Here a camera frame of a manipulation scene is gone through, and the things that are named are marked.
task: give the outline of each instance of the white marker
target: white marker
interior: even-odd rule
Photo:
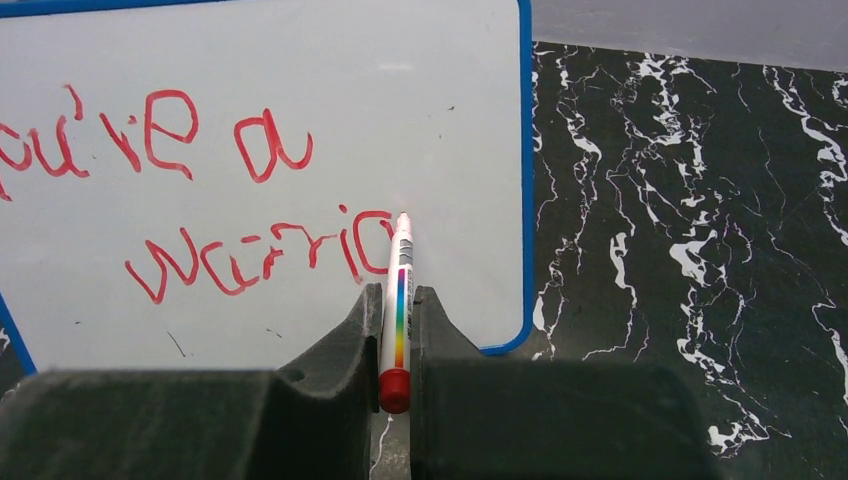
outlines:
[[[392,237],[380,352],[380,406],[389,413],[409,410],[409,326],[413,296],[412,224],[406,212],[401,212]]]

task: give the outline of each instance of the black marble surface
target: black marble surface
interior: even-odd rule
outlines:
[[[533,84],[513,355],[665,365],[728,479],[848,478],[848,75],[537,43]],[[408,432],[375,417],[373,478]]]

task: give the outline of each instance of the wall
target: wall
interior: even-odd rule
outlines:
[[[534,0],[534,39],[848,71],[845,0]]]

